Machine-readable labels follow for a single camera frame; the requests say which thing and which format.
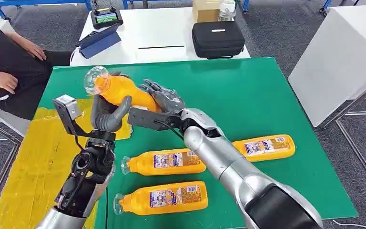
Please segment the person's hand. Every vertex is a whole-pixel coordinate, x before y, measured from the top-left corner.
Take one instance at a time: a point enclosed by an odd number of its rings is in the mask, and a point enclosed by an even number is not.
[[[101,95],[93,97],[91,124],[97,130],[116,132],[122,126],[122,118],[128,113],[131,107],[132,97],[126,96],[121,104],[116,106],[107,102]]]
[[[18,85],[18,79],[9,73],[0,72],[0,88],[15,94],[14,90]]]
[[[175,90],[162,87],[157,82],[144,80],[145,83],[138,87],[148,92],[159,105],[162,112],[177,114],[186,108],[183,100]]]
[[[27,40],[26,38],[18,35],[13,34],[11,35],[12,40],[14,40],[20,47],[26,50],[32,57],[37,57],[40,60],[44,61],[47,59],[45,53],[40,46],[36,45],[35,43]]]

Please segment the yellow tape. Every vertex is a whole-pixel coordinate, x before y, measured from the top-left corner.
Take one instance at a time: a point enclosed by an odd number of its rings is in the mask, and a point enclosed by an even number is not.
[[[76,122],[85,132],[91,131],[92,99],[78,100],[82,117]],[[127,116],[116,132],[117,140],[130,138]],[[82,146],[85,137],[79,137]],[[38,108],[20,150],[10,169],[0,196],[0,229],[34,229],[68,176],[71,162],[80,149],[74,137],[64,130],[56,110]],[[97,206],[86,220],[86,229],[94,228]]]

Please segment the bottle label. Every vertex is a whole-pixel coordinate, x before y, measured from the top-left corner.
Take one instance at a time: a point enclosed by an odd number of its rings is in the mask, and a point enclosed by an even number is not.
[[[247,142],[244,144],[248,156],[274,153],[290,149],[290,143],[285,137],[278,137],[263,141]]]
[[[154,168],[192,166],[199,163],[201,163],[199,157],[192,151],[174,154],[158,154],[153,156]]]
[[[201,202],[201,191],[197,185],[157,190],[149,193],[149,204],[152,208],[195,202]]]

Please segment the green table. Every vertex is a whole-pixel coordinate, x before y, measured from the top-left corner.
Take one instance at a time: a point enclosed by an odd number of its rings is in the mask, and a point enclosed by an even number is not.
[[[308,120],[294,97],[274,58],[166,62],[107,66],[128,74],[136,84],[149,78],[175,89],[186,102],[206,112],[231,141],[289,134],[295,141],[292,157],[257,162],[255,165],[277,181],[303,194],[322,218],[355,217],[357,212],[322,150]],[[83,77],[90,67],[59,68],[52,73],[40,106],[54,108],[51,100],[62,94],[86,98]],[[131,139],[117,142],[116,175],[109,184],[108,228],[236,228],[244,220],[234,200],[206,170],[200,174],[173,176],[123,175],[123,156],[162,149],[184,148],[171,131],[156,132],[134,127]],[[202,180],[209,197],[204,210],[137,216],[112,210],[117,193],[128,194],[141,187]],[[96,228],[105,223],[105,195],[99,202]]]

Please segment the bottle cap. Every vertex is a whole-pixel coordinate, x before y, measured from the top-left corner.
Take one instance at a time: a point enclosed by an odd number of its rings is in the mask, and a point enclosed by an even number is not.
[[[126,175],[128,174],[131,170],[130,170],[130,166],[128,165],[127,162],[129,162],[131,160],[131,158],[124,156],[121,160],[121,172]]]
[[[122,204],[120,201],[124,198],[123,194],[117,193],[113,200],[113,210],[116,215],[121,215],[124,213],[124,210],[122,209]]]
[[[103,66],[91,68],[85,75],[83,86],[89,94],[99,94],[110,86],[110,74]]]

